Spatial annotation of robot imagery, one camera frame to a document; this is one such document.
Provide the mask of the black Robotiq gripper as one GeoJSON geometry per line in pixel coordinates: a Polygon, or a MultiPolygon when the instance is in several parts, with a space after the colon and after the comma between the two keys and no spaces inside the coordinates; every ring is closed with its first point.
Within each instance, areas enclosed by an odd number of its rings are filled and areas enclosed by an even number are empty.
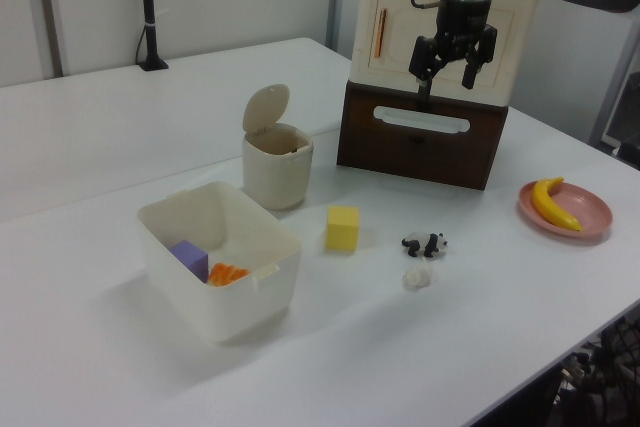
{"type": "Polygon", "coordinates": [[[482,66],[491,63],[498,31],[487,23],[491,0],[440,0],[434,38],[416,39],[409,72],[416,78],[419,110],[431,109],[433,80],[450,60],[465,59],[462,86],[474,87],[482,66]]]}

